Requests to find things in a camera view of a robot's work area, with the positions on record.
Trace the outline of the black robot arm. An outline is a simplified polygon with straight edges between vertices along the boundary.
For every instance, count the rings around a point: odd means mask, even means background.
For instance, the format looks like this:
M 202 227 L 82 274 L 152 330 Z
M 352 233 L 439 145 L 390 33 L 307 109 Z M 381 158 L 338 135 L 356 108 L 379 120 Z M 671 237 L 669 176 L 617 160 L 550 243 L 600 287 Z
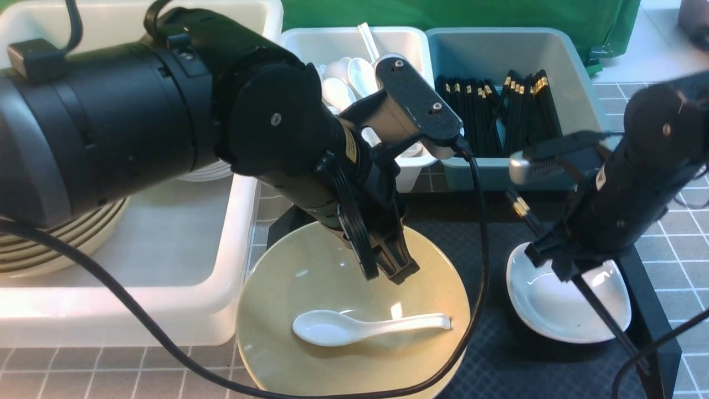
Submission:
M 352 248 L 368 280 L 419 269 L 406 247 L 398 166 L 322 102 L 313 65 L 203 8 L 145 13 L 137 42 L 72 54 L 68 43 L 11 43 L 2 70 L 2 233 L 56 248 L 45 229 L 224 161 L 279 190 Z
M 463 122 L 416 70 L 380 65 L 374 99 L 387 126 L 402 126 L 395 142 L 376 147 L 385 164 L 423 139 L 473 161 L 460 134 Z M 562 282 L 625 255 L 667 205 L 707 163 L 707 111 L 674 83 L 638 91 L 625 111 L 625 132 L 611 151 L 608 133 L 577 131 L 511 157 L 530 167 L 564 170 L 577 189 L 560 219 L 537 231 L 525 254 L 536 267 L 551 263 Z

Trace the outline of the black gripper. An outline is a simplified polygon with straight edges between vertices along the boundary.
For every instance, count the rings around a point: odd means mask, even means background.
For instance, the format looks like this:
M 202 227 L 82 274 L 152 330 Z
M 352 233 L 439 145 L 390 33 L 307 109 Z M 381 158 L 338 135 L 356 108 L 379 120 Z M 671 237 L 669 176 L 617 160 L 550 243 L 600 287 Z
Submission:
M 583 254 L 616 259 L 660 219 L 693 178 L 693 143 L 684 139 L 623 138 L 597 172 L 578 184 L 551 228 Z
M 251 174 L 347 240 L 366 280 L 378 265 L 401 285 L 420 270 L 405 242 L 396 182 L 394 151 L 409 140 L 390 115 L 261 111 L 251 118 Z

